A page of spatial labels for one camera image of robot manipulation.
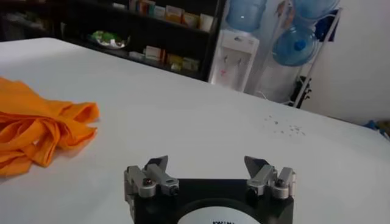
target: water bottle rack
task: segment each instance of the water bottle rack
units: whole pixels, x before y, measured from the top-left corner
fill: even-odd
[[[266,58],[261,66],[260,75],[259,75],[258,82],[257,82],[256,88],[255,88],[255,95],[260,94],[262,96],[262,98],[264,98],[264,99],[267,99],[267,97],[260,90],[261,76],[264,74],[265,69],[267,67],[267,64],[272,60],[272,47],[275,44],[278,37],[282,34],[282,32],[281,32],[282,24],[283,24],[284,20],[286,19],[286,12],[288,11],[287,10],[288,3],[289,3],[289,0],[284,1],[282,15],[279,17],[279,19],[275,25],[274,33],[272,35],[271,46],[269,47],[268,52],[266,54]],[[289,105],[289,106],[292,106],[295,108],[300,108],[302,102],[305,99],[310,98],[308,95],[311,92],[309,83],[310,83],[311,79],[313,78],[314,71],[318,65],[318,60],[322,57],[324,47],[329,42],[329,39],[330,39],[333,31],[336,29],[336,25],[337,25],[338,21],[340,20],[342,10],[343,10],[343,8],[338,8],[338,12],[336,15],[328,14],[328,15],[324,16],[324,18],[328,17],[328,16],[334,16],[335,18],[334,18],[328,32],[325,35],[324,41],[319,43],[319,49],[317,50],[316,55],[313,57],[313,59],[309,63],[304,64],[302,66],[299,66],[299,71],[296,75],[298,84],[296,85],[296,88],[290,97],[290,101],[283,102],[282,104]],[[309,65],[310,68],[309,68],[307,74],[303,75],[302,74],[303,67],[306,65]]]

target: metal bracket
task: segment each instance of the metal bracket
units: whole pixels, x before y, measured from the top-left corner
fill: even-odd
[[[271,185],[275,179],[276,170],[273,166],[264,165],[252,179],[247,180],[247,187],[253,190],[257,196],[264,194],[264,188]]]
[[[294,197],[296,186],[296,173],[292,168],[284,167],[277,180],[271,186],[272,196],[279,199]]]
[[[173,196],[179,193],[179,180],[170,177],[156,164],[147,165],[145,172],[148,177],[160,185],[163,194]]]
[[[275,167],[267,161],[249,156],[245,156],[244,160],[251,177],[247,180],[247,189],[252,195],[261,196],[269,187],[274,198],[284,200],[294,196],[296,173],[292,168],[284,167],[278,177]]]
[[[149,160],[144,170],[138,166],[129,166],[124,172],[125,200],[132,195],[151,198],[156,194],[157,186],[165,195],[173,196],[179,193],[179,181],[165,173],[168,156]]]

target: blue water jug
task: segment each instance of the blue water jug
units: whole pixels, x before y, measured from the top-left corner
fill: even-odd
[[[267,0],[231,0],[226,22],[230,27],[245,32],[260,28]]]
[[[318,40],[311,29],[291,26],[275,42],[272,54],[281,65],[301,66],[313,58],[317,47]]]
[[[293,0],[297,16],[308,20],[319,20],[329,14],[339,0]]]

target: product box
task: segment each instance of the product box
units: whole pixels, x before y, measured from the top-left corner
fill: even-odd
[[[157,47],[146,46],[145,58],[160,61],[161,49]]]
[[[112,6],[117,9],[126,9],[126,5],[113,2]]]
[[[131,52],[129,52],[129,57],[136,58],[138,60],[144,60],[145,55],[141,54],[141,53],[138,53],[136,51],[131,51]]]
[[[183,14],[184,14],[184,9],[177,8],[170,5],[167,5],[165,7],[165,19],[167,20],[181,23]]]
[[[211,30],[211,25],[213,25],[214,17],[200,14],[199,28],[203,31],[209,32]]]
[[[198,71],[199,69],[199,60],[195,60],[192,58],[183,58],[182,66],[184,69],[190,71]]]
[[[165,17],[165,7],[155,5],[154,16],[157,18],[164,18]]]
[[[129,10],[136,11],[137,2],[138,0],[129,0]]]
[[[136,4],[137,6],[137,12],[141,14],[149,14],[149,6],[155,4],[153,1],[148,1],[148,0],[139,0]]]
[[[180,71],[182,70],[183,58],[176,54],[168,54],[167,63],[172,70]]]
[[[199,16],[191,13],[184,13],[182,24],[190,27],[190,28],[197,28],[199,23]]]

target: orange cloth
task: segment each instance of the orange cloth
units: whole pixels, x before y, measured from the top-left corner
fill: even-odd
[[[93,139],[85,124],[99,116],[95,103],[46,100],[23,82],[0,77],[0,177],[50,165],[57,146],[76,149]]]

